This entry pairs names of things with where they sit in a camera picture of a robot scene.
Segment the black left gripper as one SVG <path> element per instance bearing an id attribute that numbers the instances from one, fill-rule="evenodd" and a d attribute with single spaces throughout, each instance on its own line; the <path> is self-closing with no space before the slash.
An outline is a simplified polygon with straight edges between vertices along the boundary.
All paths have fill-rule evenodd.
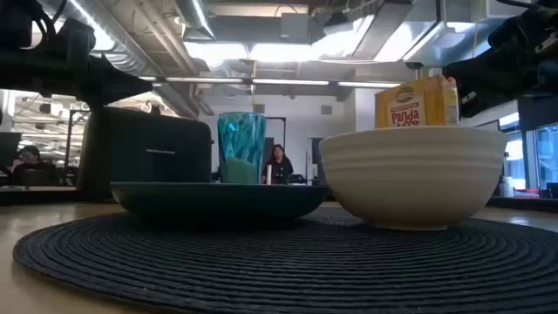
<path id="1" fill-rule="evenodd" d="M 2 48 L 1 87 L 71 95 L 89 106 L 106 106 L 153 90 L 150 82 L 115 68 L 105 56 L 92 56 L 95 44 L 94 29 L 69 18 L 42 45 Z"/>

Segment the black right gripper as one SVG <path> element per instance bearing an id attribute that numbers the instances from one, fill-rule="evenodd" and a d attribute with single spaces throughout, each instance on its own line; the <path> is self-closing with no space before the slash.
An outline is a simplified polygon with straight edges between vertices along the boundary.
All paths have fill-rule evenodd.
<path id="1" fill-rule="evenodd" d="M 444 67 L 444 75 L 471 89 L 556 94 L 557 0 L 497 2 L 523 12 L 505 20 L 489 36 L 494 53 L 451 63 Z M 517 104 L 518 99 L 501 93 L 459 89 L 459 112 L 463 118 Z"/>

